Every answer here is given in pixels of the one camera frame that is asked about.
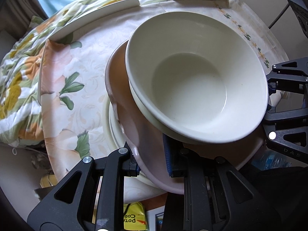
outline plastic bottle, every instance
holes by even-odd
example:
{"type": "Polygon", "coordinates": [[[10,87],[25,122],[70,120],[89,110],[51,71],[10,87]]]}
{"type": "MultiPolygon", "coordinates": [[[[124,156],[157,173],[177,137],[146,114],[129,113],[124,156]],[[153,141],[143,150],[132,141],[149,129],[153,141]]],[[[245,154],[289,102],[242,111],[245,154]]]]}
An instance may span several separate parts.
{"type": "Polygon", "coordinates": [[[291,166],[291,162],[287,161],[285,155],[273,150],[264,151],[261,158],[254,158],[251,164],[260,170],[291,166]]]}

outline white wall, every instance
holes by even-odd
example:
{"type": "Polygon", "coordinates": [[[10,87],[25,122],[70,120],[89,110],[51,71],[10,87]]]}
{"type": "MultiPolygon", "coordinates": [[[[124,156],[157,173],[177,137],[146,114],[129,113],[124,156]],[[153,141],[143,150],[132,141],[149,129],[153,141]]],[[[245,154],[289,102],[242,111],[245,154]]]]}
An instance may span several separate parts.
{"type": "MultiPolygon", "coordinates": [[[[241,0],[270,25],[288,3],[287,0],[241,0]]],[[[291,8],[272,27],[272,32],[279,40],[289,59],[308,56],[308,39],[304,35],[291,8]]]]}
{"type": "Polygon", "coordinates": [[[46,173],[34,169],[30,160],[31,152],[0,143],[0,186],[16,212],[27,221],[32,209],[39,203],[34,190],[40,188],[40,179],[46,173]]]}

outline floral cloth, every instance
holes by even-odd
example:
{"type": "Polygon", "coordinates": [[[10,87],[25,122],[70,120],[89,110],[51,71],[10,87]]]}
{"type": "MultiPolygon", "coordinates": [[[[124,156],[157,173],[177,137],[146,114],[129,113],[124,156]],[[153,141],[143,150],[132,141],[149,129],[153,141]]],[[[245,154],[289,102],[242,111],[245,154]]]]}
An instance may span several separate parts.
{"type": "MultiPolygon", "coordinates": [[[[45,22],[37,17],[32,18],[28,33],[16,42],[0,66],[0,141],[18,146],[37,144],[44,137],[49,138],[43,134],[42,109],[38,102],[43,46],[47,38],[63,26],[86,13],[117,1],[120,0],[76,0],[45,22]]],[[[141,5],[145,5],[170,0],[139,1],[141,5]]],[[[53,105],[72,110],[76,102],[68,95],[82,90],[84,84],[78,82],[78,72],[65,76],[61,71],[73,58],[68,54],[69,51],[81,47],[80,42],[71,42],[69,37],[64,39],[65,46],[54,45],[45,50],[46,55],[51,54],[48,53],[51,48],[55,52],[61,52],[62,56],[58,57],[61,62],[54,60],[52,64],[44,67],[46,72],[54,72],[52,79],[56,78],[57,82],[46,80],[43,92],[54,96],[53,105]]]]}

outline pink plate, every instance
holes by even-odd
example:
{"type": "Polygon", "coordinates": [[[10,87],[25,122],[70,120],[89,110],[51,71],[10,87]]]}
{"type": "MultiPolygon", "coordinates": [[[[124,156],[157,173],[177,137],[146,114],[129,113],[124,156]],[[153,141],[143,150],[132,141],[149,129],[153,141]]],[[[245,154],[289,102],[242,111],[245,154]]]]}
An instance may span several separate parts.
{"type": "MultiPolygon", "coordinates": [[[[168,175],[162,133],[142,115],[131,95],[125,68],[127,42],[114,51],[105,72],[106,89],[115,117],[142,172],[160,188],[184,194],[182,178],[171,178],[168,175]]],[[[250,135],[236,142],[184,146],[206,158],[223,156],[240,169],[261,147],[263,141],[263,132],[259,126],[250,135]]]]}

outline yellow snack bag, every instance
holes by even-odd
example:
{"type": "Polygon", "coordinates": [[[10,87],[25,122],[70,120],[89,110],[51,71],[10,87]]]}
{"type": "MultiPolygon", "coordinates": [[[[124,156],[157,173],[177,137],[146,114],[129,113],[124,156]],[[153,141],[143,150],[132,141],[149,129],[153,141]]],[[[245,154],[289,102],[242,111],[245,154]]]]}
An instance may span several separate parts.
{"type": "Polygon", "coordinates": [[[124,204],[124,229],[139,231],[147,230],[144,207],[140,202],[124,204]]]}

